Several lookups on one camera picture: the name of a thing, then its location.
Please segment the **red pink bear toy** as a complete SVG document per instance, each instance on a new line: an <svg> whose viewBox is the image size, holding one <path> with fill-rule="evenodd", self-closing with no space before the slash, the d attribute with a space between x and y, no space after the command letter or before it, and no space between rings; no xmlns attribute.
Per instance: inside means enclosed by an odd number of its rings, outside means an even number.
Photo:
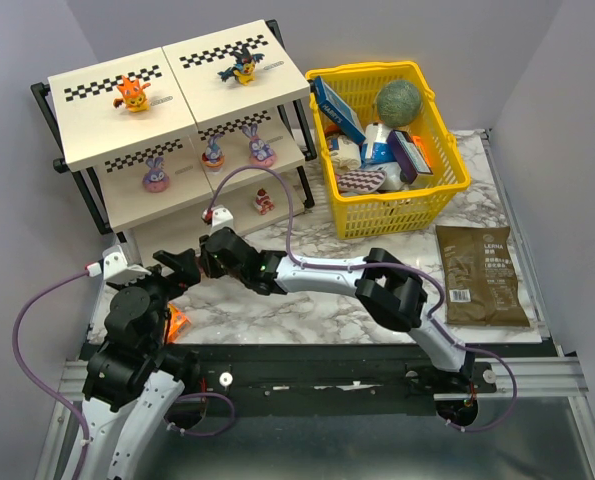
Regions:
<svg viewBox="0 0 595 480"><path fill-rule="evenodd" d="M264 188L260 188L255 196L254 207L260 215L266 215L275 208L274 202Z"/></svg>

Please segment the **purple creature pink donut toy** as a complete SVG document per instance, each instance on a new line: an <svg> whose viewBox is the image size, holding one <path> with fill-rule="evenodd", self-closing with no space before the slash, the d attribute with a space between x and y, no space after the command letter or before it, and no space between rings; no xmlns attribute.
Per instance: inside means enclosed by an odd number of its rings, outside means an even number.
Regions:
<svg viewBox="0 0 595 480"><path fill-rule="evenodd" d="M147 173L142 179L143 188L149 193L161 193L168 189L170 178L164 171L164 158L162 156L148 158Z"/></svg>

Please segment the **purple bunny orange cup toy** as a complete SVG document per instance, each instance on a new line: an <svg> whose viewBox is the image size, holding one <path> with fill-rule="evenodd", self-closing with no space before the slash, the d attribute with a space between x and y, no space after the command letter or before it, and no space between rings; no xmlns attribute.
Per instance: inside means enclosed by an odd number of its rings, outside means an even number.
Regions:
<svg viewBox="0 0 595 480"><path fill-rule="evenodd" d="M209 172L219 173L225 162L225 155L218 145L218 141L223 137L221 133L212 135L208 139L207 147L202 154L202 163Z"/></svg>

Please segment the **purple bunny donut toy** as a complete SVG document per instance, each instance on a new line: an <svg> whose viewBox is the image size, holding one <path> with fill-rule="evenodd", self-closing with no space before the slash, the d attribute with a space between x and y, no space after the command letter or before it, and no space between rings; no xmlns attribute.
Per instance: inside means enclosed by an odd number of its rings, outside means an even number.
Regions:
<svg viewBox="0 0 595 480"><path fill-rule="evenodd" d="M259 137L257 130L258 125L256 123L243 125L241 127L242 133L249 140L249 161L252 165L271 167L277 159L276 153Z"/></svg>

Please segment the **orange dragon toy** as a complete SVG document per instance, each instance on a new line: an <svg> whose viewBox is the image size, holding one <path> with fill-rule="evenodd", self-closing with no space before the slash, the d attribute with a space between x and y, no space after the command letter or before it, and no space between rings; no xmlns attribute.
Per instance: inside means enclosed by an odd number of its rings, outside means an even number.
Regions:
<svg viewBox="0 0 595 480"><path fill-rule="evenodd" d="M121 83L117 85L121 97L113 100L113 107L117 109L124 106L132 113L148 110L150 104L145 89L150 86L150 82L141 84L139 79L131 80L129 77L123 76Z"/></svg>

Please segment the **black yellow bat toy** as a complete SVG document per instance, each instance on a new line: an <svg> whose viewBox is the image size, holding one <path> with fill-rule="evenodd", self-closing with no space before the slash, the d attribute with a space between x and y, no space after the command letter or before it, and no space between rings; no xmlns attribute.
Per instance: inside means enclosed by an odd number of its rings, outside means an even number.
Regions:
<svg viewBox="0 0 595 480"><path fill-rule="evenodd" d="M255 80L254 71L257 64L265 58L265 55L263 53L251 53L247 47L241 47L239 50L233 51L232 56L235 58L234 65L219 72L218 76L222 82L235 79L237 83L247 86Z"/></svg>

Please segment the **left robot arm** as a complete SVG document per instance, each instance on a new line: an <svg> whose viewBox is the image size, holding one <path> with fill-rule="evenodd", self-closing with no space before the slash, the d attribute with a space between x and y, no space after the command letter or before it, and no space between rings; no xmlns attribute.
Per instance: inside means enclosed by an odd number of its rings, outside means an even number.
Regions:
<svg viewBox="0 0 595 480"><path fill-rule="evenodd" d="M116 289L102 345L83 387L83 479L131 479L164 413L195 375L192 360L168 344L171 300L201 280L195 252L154 253L144 267L120 246L88 266Z"/></svg>

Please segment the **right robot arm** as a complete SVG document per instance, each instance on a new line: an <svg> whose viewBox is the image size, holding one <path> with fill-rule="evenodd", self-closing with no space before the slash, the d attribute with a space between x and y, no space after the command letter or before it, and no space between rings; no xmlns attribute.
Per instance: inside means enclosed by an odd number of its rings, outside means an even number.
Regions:
<svg viewBox="0 0 595 480"><path fill-rule="evenodd" d="M259 295L319 292L354 297L381 327L408 334L424 350L431 372L421 386L440 391L469 387L474 355L426 311L423 282L432 277L373 248L364 257L322 259L278 250L256 250L229 227L200 238L200 264L210 278L229 275Z"/></svg>

